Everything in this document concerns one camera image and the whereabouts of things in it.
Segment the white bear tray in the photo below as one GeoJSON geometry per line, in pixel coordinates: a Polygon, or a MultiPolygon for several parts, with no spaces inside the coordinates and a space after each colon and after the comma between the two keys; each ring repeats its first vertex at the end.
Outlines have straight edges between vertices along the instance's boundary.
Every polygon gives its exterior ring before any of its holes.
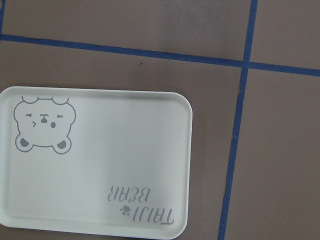
{"type": "Polygon", "coordinates": [[[175,92],[0,94],[0,223],[173,239],[188,221],[193,112],[175,92]]]}

